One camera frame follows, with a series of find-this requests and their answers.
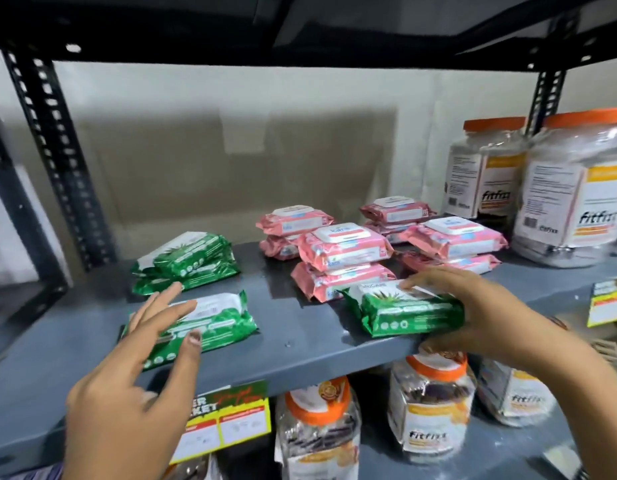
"left hand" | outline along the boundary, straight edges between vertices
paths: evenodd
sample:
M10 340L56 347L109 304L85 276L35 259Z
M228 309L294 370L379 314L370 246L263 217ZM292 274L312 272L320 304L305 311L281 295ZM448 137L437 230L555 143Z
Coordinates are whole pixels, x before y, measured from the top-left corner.
M168 306L181 290L174 283L148 298L128 335L68 393L63 480L157 480L164 473L191 414L200 332L182 341L154 403L134 383L159 334L194 310L194 301Z

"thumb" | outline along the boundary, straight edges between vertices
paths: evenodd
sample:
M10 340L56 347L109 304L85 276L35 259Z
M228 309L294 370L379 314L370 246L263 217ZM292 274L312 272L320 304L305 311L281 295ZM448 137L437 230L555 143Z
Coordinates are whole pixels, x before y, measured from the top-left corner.
M420 348L426 353L470 352L472 347L471 329L468 326L426 339Z
M168 381L151 411L173 423L186 423L191 415L200 368L201 334L191 330L180 345Z

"fingernail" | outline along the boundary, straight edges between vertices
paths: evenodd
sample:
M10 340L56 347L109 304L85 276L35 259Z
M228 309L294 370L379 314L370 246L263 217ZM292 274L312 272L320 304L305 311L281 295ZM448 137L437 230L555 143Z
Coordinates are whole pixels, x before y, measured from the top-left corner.
M194 346L196 347L201 346L201 334L199 330L191 330L188 333L187 338L189 342L191 342Z

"shelf price tag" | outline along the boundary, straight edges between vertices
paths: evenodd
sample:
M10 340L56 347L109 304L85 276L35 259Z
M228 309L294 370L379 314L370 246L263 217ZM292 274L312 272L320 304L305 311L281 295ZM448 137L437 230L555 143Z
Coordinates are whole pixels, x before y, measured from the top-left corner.
M271 412L265 381L224 387L193 399L191 419L170 464L271 432Z
M617 322L617 278L593 285L587 327Z

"pink wet wipes pack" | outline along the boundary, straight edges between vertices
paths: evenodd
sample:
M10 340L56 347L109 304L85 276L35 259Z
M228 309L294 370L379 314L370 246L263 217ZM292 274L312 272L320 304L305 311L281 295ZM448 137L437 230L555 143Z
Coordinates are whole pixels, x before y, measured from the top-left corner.
M378 198L360 207L360 212L371 221L388 225L413 223L435 215L427 203L401 196Z
M416 224L400 233L400 239L422 254L444 261L492 253L506 247L504 236L462 217L442 217Z
M321 272L381 261L393 254L384 236L351 222L303 234L297 247L299 257Z
M466 269L473 271L476 274L484 274L491 271L501 261L492 254L480 254L468 258L452 259L450 261L442 261L439 259L430 258L419 253L418 251L406 251L398 254L398 261L411 271L424 271L431 266L451 266L457 269Z
M308 205L293 205L273 210L271 214L263 216L255 226L268 235L288 236L328 226L334 220L328 214Z
M269 258L286 261L288 259L299 258L297 249L297 239L299 234L280 237L278 235L268 235L264 241L260 241L260 249Z
M297 264L290 275L308 299L316 298L321 303L342 298L339 290L350 288L353 285L379 283L395 279L395 274L391 270L377 263L320 273L309 264L301 262Z
M375 231L378 234L386 237L387 241L389 241L391 244L402 244L403 242L406 242L403 239L400 239L400 232L405 231L410 226L412 226L411 223L397 224L397 225L384 225L384 224L373 222L373 221L367 221L364 224L364 227L371 229L372 231Z

